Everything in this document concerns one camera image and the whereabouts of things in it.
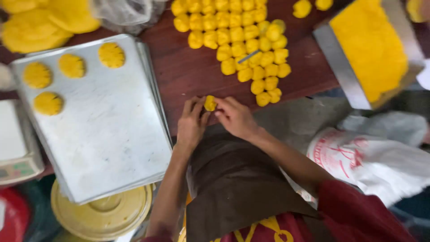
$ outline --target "person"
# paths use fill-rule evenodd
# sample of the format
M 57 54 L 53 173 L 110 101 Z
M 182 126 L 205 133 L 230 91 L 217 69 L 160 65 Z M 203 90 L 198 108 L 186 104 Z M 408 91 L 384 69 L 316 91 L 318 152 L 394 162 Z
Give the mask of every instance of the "person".
M 414 241 L 376 196 L 334 179 L 257 125 L 248 107 L 215 98 L 228 132 L 205 133 L 205 97 L 184 105 L 178 140 L 143 242 L 171 242 L 185 181 L 188 242 Z M 281 169 L 319 199 L 315 210 L 294 192 Z

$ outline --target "person's right hand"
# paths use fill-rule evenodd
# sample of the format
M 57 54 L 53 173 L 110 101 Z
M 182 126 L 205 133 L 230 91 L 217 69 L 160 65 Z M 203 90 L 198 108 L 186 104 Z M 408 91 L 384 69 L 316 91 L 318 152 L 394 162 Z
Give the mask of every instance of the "person's right hand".
M 261 131 L 247 106 L 232 97 L 215 98 L 214 101 L 218 104 L 217 109 L 224 111 L 216 111 L 215 116 L 230 134 L 249 141 Z

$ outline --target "human hand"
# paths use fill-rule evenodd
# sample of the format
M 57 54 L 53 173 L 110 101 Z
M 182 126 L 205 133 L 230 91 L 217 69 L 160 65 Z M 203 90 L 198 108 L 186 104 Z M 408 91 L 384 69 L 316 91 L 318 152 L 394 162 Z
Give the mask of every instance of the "human hand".
M 218 109 L 224 110 L 216 111 L 215 115 L 230 134 L 249 141 L 263 129 L 257 125 L 249 108 L 233 97 L 215 98 L 214 101 Z
M 182 117 L 178 121 L 178 141 L 176 147 L 192 153 L 203 138 L 210 112 L 205 112 L 200 118 L 206 97 L 193 97 L 184 105 Z

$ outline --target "person's left hand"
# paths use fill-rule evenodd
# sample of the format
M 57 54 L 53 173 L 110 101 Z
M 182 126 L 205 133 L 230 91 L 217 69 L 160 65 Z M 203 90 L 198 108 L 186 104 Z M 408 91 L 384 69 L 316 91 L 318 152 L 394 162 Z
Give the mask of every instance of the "person's left hand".
M 178 141 L 176 146 L 193 152 L 203 138 L 203 133 L 208 123 L 210 112 L 205 112 L 200 118 L 200 112 L 206 101 L 206 97 L 193 97 L 184 105 L 182 117 L 178 121 Z

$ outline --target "yellow bucket lid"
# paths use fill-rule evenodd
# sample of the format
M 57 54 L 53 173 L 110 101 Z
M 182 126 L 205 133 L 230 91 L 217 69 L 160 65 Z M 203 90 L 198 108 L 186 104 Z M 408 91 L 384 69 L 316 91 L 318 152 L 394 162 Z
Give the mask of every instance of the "yellow bucket lid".
M 150 185 L 78 206 L 60 193 L 57 180 L 51 206 L 59 223 L 70 233 L 92 241 L 114 240 L 139 226 L 152 202 Z

